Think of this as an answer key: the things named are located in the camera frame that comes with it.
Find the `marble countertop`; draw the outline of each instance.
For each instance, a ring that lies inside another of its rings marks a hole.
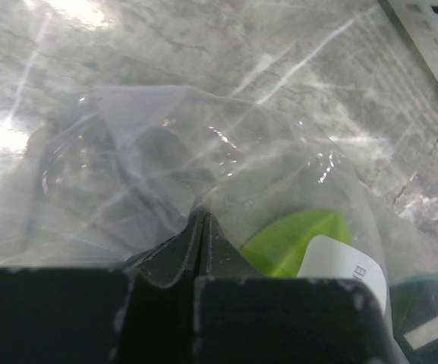
[[[95,84],[187,84],[304,115],[438,241],[438,84],[385,1],[0,0],[0,180]]]

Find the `plastic packaging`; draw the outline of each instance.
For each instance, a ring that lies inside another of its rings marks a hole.
[[[438,246],[368,202],[342,151],[303,118],[187,86],[103,86],[76,99],[32,135],[0,187],[0,265],[122,262],[204,206],[238,249],[280,218],[330,209],[390,284],[438,273]]]

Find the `lime green lid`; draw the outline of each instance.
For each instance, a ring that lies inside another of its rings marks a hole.
[[[311,209],[268,225],[243,245],[241,253],[265,275],[296,277],[308,244],[316,235],[351,245],[350,231],[340,212]]]

